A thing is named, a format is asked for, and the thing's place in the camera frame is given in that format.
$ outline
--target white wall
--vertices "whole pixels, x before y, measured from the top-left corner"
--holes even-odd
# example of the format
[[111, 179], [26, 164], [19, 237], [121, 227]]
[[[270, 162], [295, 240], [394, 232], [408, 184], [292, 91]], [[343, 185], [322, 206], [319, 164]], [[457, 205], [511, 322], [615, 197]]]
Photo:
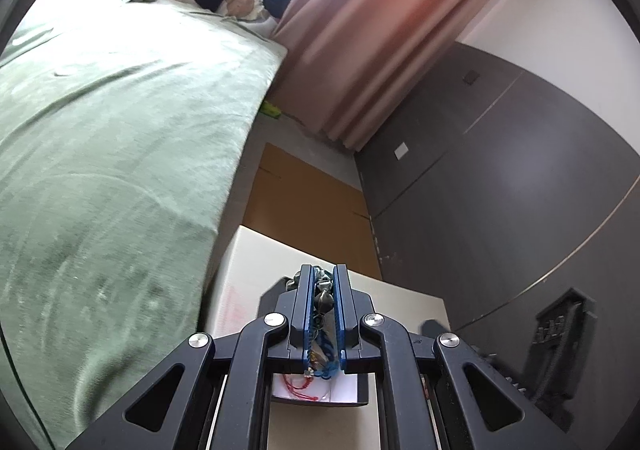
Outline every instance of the white wall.
[[553, 83], [640, 153], [640, 44], [611, 0], [491, 0], [458, 41]]

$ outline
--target triangular cutout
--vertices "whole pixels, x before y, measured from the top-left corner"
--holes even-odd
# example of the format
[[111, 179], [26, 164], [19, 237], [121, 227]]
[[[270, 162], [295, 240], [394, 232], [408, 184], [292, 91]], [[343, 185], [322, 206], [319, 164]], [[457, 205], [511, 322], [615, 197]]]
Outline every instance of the triangular cutout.
[[482, 420], [491, 432], [522, 419], [522, 411], [511, 403], [476, 366], [467, 364], [463, 370], [478, 403]]
[[160, 381], [125, 412], [124, 418], [151, 432], [158, 432], [162, 428], [183, 373], [182, 365], [175, 365], [169, 369]]

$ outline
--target curtain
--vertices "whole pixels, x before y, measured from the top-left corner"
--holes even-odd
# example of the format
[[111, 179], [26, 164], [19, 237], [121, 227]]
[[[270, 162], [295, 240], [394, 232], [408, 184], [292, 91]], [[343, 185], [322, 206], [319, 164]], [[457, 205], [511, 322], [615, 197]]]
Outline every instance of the curtain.
[[269, 102], [360, 150], [488, 0], [292, 0]]

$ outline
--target gray floor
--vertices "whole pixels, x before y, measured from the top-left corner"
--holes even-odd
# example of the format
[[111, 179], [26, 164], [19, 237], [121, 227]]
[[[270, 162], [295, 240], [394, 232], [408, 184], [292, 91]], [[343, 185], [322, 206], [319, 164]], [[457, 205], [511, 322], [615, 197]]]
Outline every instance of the gray floor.
[[244, 146], [236, 177], [220, 222], [220, 231], [209, 262], [207, 276], [214, 274], [236, 229], [242, 223], [255, 173], [266, 143], [271, 143], [304, 162], [361, 190], [353, 153], [342, 145], [318, 137], [295, 120], [279, 119], [259, 113]]

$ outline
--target white tabletop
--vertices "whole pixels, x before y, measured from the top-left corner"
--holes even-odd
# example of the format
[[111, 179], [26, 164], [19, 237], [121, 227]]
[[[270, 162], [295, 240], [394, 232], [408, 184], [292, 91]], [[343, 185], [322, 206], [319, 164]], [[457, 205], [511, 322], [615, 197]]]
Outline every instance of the white tabletop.
[[[331, 271], [334, 263], [240, 226], [223, 256], [210, 297], [205, 327], [214, 338], [237, 333], [257, 316], [260, 297], [283, 276], [293, 276], [303, 264]], [[440, 298], [403, 289], [349, 271], [353, 289], [368, 293], [377, 312], [419, 332], [427, 319], [449, 325]], [[361, 407], [299, 406], [271, 403], [268, 450], [380, 448], [378, 406], [373, 375], [369, 404]]]

